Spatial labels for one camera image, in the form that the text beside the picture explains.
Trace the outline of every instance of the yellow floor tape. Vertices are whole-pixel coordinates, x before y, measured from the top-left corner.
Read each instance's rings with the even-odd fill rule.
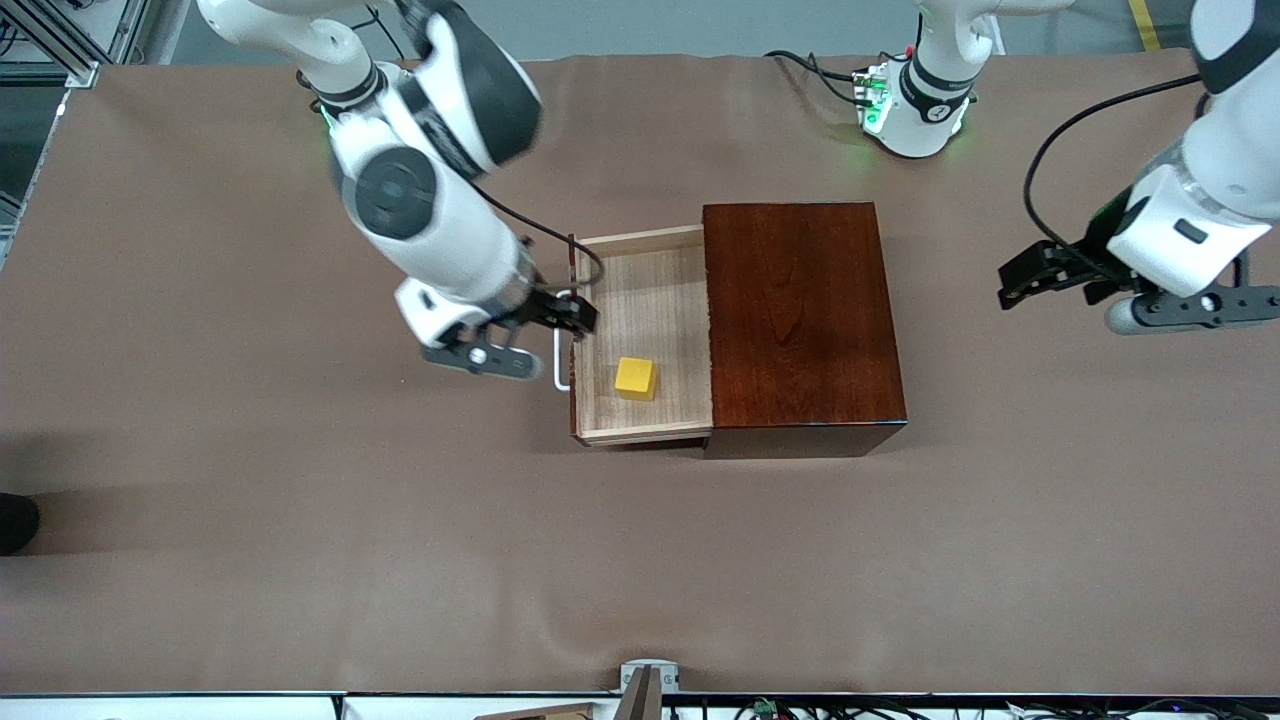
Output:
[[[1160,37],[1156,35],[1155,23],[1151,22],[1151,10],[1147,9],[1147,0],[1129,0],[1129,10],[1133,13],[1133,22],[1138,24],[1142,49],[1147,53],[1160,50]]]

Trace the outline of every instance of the wooden drawer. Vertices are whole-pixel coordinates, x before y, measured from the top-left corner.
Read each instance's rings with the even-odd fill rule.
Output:
[[[581,241],[600,313],[570,351],[589,446],[707,438],[708,457],[860,456],[906,424],[872,204],[709,205],[703,224]],[[580,279],[590,260],[573,251]],[[622,356],[653,401],[613,389]]]

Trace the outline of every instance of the open drawer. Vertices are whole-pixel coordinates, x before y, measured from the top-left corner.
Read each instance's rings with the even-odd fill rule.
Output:
[[[703,227],[687,225],[581,240],[604,264],[580,293],[599,310],[595,333],[570,346],[570,424],[582,445],[708,437],[712,430],[710,319]],[[591,260],[572,250],[577,278]],[[618,359],[657,366],[652,401],[613,389]]]

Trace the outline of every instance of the black cylindrical object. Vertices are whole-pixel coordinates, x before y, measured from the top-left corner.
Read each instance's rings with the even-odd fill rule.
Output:
[[[13,555],[26,547],[38,527],[36,501],[0,492],[0,555]]]

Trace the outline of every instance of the gray floor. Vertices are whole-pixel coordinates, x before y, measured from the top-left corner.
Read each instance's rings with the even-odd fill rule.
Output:
[[[1192,0],[1152,3],[1161,41],[1185,44]],[[819,55],[901,50],[915,31],[906,0],[465,0],[494,38],[521,60],[568,55],[760,55],[774,49]],[[412,44],[389,6],[384,20],[404,53]],[[335,17],[369,19],[365,9]],[[1069,10],[1001,19],[1010,54],[1107,54],[1142,50],[1126,0],[1078,0]],[[376,59],[397,53],[376,26],[358,31]],[[261,50],[224,42],[202,22],[192,0],[156,0],[143,31],[148,61],[172,64],[283,63]],[[0,190],[22,197],[58,106],[58,91],[0,87]]]

